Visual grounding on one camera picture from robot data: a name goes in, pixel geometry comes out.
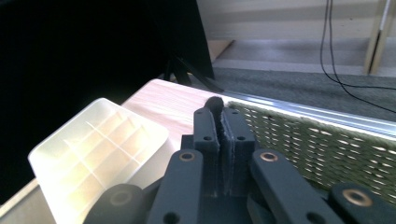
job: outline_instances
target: woven basket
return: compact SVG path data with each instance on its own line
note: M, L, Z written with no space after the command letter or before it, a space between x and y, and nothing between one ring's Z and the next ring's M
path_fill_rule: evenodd
M263 148L283 153L315 187L339 182L370 189L396 207L396 142L313 119L230 102Z

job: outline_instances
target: black cable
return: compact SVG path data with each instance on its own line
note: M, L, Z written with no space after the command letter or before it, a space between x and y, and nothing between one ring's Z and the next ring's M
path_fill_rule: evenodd
M323 45L324 45L324 39L325 39L325 36L326 36L327 22L328 22L328 21L329 21L329 33L330 33L330 34L329 34L329 39L330 39L330 54L331 54L331 56L332 56L332 70L333 70L333 73L334 73L334 75L335 75L335 77L336 77L337 80L334 80L334 79L332 79L332 78L329 76L329 74L326 72L326 70L325 70L325 68L324 68L324 65L323 65L323 55L322 55L322 54L323 54ZM385 108L385 107L383 107L383 106L381 106L381 105L377 105L377 104L371 103L371 102L369 102L369 101L363 100L363 99L361 99L361 98L355 96L354 94L350 93L350 92L345 88L345 86L354 87L354 88L376 88L376 89L385 89L385 90L396 90L396 89L394 89L394 88L388 88L388 87L374 87L374 86L373 86L373 87L363 87L363 86L354 86L354 85L345 84L345 83L343 83L343 82L340 81L340 78L338 77L337 72L335 71L334 54L333 54L333 50L332 50L332 0L327 0L327 1L326 1L326 13L325 13L324 26L323 26L322 40L321 40L321 45L320 45L320 65L321 65L321 67L322 67L322 70L323 70L324 74L325 74L329 79L331 79L332 81L337 82L338 84L340 84L340 86L343 88L343 90L344 90L348 95L352 96L352 97L355 98L355 99L358 99L358 100L360 100L360 101L363 101L364 103L367 103L367 104L369 104L369 105L373 105L373 106L379 107L379 108L381 108L381 109L388 110L388 111L390 111L390 112L396 113L395 110L391 110L391 109Z

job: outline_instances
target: wooden table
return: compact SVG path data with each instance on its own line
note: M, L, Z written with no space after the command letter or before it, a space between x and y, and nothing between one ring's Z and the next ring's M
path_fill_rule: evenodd
M169 130L168 140L152 158L161 163L152 164L148 161L131 179L131 183L138 183L143 188L163 175L170 156L180 148L181 135L192 133L193 112L203 107L207 98L213 95L211 92L154 79L122 105ZM55 223L36 179L0 208L0 224L3 223Z

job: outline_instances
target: dark background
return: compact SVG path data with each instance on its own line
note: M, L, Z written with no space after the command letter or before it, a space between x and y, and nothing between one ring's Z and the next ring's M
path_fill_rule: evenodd
M28 153L91 101L125 101L167 58L146 5L0 0L0 204L34 178Z

